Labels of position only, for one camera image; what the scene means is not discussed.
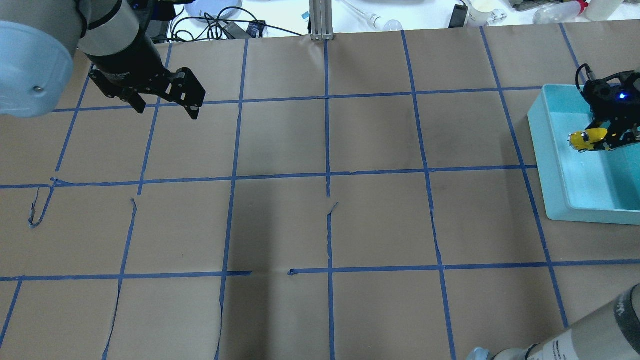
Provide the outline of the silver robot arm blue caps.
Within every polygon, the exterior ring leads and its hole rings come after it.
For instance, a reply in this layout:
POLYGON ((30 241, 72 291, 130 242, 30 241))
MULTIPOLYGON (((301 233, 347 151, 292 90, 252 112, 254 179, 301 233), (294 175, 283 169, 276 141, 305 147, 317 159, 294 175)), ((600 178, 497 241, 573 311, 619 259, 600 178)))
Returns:
MULTIPOLYGON (((597 78, 588 64, 576 89, 542 87, 528 112, 547 217, 639 223, 639 71, 597 78)), ((538 344, 469 360, 637 360, 639 285, 538 344)))

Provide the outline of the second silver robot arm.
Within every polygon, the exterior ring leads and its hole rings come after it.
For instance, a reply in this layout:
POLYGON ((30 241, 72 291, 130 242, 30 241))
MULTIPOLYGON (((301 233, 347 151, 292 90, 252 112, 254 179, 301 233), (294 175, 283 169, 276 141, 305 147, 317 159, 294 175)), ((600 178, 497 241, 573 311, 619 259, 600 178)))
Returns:
POLYGON ((187 67, 170 71, 126 0, 3 0, 0 5, 3 116, 51 113, 74 71, 74 55, 93 64, 89 78, 107 98, 146 109, 145 95, 177 104, 192 120, 206 90, 187 67))

